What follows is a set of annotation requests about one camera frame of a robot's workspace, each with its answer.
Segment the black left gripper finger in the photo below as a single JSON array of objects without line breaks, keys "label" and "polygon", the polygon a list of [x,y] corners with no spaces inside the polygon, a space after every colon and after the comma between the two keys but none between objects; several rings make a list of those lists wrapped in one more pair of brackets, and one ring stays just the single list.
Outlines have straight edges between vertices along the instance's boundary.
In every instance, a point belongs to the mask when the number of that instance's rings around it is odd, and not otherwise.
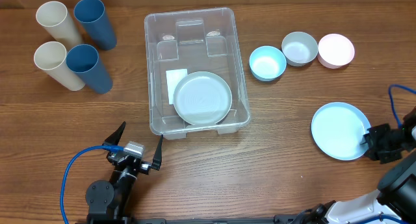
[{"label": "black left gripper finger", "polygon": [[124,132],[126,122],[124,121],[108,138],[105,139],[103,145],[118,145]]},{"label": "black left gripper finger", "polygon": [[154,170],[160,170],[162,164],[162,144],[163,144],[163,135],[161,135],[159,139],[159,143],[155,150],[155,154],[153,156],[153,162],[151,164],[151,168]]}]

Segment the light blue plastic bowl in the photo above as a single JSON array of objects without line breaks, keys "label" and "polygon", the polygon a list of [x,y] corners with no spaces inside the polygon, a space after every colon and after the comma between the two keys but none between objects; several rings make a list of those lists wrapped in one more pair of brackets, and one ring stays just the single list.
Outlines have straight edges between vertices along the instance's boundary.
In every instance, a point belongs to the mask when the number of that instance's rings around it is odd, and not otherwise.
[{"label": "light blue plastic bowl", "polygon": [[264,45],[252,51],[249,65],[250,71],[257,80],[271,82],[283,75],[287,60],[278,48]]}]

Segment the grey plastic plate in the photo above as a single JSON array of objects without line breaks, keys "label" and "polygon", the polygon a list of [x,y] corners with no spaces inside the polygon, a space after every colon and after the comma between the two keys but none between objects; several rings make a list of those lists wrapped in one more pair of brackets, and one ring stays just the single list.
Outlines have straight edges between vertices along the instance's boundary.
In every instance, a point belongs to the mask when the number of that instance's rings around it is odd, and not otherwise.
[{"label": "grey plastic plate", "polygon": [[173,105],[177,114],[191,125],[214,125],[231,109],[232,93],[220,76],[198,71],[182,78],[174,91]]}]

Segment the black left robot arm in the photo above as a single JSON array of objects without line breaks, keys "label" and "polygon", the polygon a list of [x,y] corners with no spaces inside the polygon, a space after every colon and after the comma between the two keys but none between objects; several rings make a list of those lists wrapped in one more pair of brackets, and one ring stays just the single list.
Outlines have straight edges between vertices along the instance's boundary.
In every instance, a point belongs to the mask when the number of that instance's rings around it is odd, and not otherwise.
[{"label": "black left robot arm", "polygon": [[118,145],[125,126],[123,122],[102,144],[114,169],[109,180],[97,180],[86,190],[87,223],[134,223],[135,218],[126,212],[133,185],[139,174],[160,170],[163,137],[159,138],[153,161],[146,162],[142,159],[142,144],[130,141],[124,147]]}]

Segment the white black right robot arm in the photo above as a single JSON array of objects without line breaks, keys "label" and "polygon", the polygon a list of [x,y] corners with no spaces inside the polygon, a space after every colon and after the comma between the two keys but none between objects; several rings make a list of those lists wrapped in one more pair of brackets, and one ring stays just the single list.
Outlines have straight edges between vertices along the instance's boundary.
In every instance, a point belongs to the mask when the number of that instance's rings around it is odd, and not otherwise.
[{"label": "white black right robot arm", "polygon": [[350,201],[331,201],[304,210],[293,223],[415,223],[415,110],[402,125],[371,127],[362,143],[365,156],[382,164],[401,160],[379,181],[377,189]]}]

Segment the light blue plastic plate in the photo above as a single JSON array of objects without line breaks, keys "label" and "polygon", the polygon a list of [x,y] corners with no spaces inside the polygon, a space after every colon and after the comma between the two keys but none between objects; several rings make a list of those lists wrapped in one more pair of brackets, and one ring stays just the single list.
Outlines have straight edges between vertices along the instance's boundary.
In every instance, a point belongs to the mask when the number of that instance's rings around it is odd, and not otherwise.
[{"label": "light blue plastic plate", "polygon": [[311,134],[321,151],[337,160],[355,160],[369,149],[364,135],[371,127],[364,113],[348,103],[320,107],[311,120]]}]

